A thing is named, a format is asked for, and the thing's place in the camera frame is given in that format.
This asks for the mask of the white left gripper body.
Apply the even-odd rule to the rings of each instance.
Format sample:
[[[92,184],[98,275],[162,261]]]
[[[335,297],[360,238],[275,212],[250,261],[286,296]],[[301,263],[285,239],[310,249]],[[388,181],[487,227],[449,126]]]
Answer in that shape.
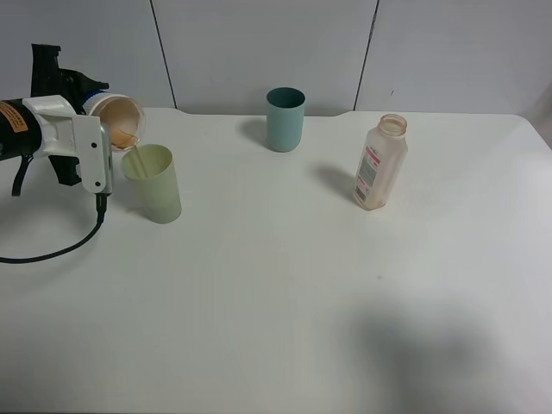
[[[64,97],[28,97],[22,100],[22,104],[31,112],[40,127],[41,144],[34,153],[35,158],[78,158],[73,128],[73,118],[77,112]]]

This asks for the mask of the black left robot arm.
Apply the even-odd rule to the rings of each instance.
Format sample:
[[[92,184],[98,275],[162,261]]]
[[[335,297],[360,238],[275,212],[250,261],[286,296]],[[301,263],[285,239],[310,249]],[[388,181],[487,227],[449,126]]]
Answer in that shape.
[[[43,157],[60,184],[112,193],[110,131],[84,108],[110,85],[61,68],[59,46],[34,44],[32,53],[31,96],[1,102],[1,159],[21,159],[11,195],[21,195],[30,162]]]

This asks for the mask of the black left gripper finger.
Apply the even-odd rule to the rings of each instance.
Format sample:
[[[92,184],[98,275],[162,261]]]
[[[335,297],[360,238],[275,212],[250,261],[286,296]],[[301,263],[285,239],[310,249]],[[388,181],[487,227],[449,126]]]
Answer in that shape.
[[[60,68],[60,50],[60,46],[32,44],[31,97],[60,95],[79,115],[84,115],[85,101],[109,89],[110,85],[91,79],[81,72]]]
[[[61,185],[73,186],[81,182],[78,174],[79,160],[75,156],[49,155],[48,159]]]

